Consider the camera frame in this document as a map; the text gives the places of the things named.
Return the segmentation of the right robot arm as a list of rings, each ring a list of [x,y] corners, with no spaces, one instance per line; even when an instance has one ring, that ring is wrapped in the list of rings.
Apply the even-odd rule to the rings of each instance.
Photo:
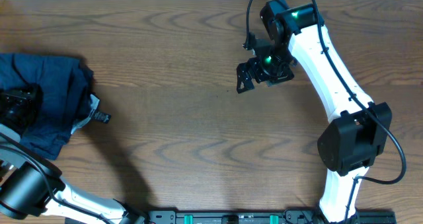
[[[237,66],[237,92],[257,83],[277,85],[293,79],[300,64],[325,109],[328,127],[317,149],[327,168],[317,211],[297,211],[306,223],[385,223],[389,212],[361,212],[355,207],[360,184],[387,140],[392,112],[376,104],[357,84],[332,45],[328,28],[314,3],[290,7],[285,0],[268,1],[260,12],[267,39],[248,32],[244,47],[253,53]]]

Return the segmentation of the blue denim shorts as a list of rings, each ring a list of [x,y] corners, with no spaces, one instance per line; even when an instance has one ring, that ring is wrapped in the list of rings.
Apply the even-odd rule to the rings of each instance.
[[[40,119],[65,133],[71,133],[75,120],[89,115],[93,75],[74,57],[1,54],[1,89],[38,85],[43,94]]]

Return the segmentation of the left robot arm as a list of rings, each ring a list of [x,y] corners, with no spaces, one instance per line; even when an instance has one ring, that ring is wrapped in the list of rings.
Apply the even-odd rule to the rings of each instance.
[[[147,223],[148,214],[70,185],[51,162],[20,144],[36,119],[40,87],[1,91],[1,213],[65,217],[68,223]]]

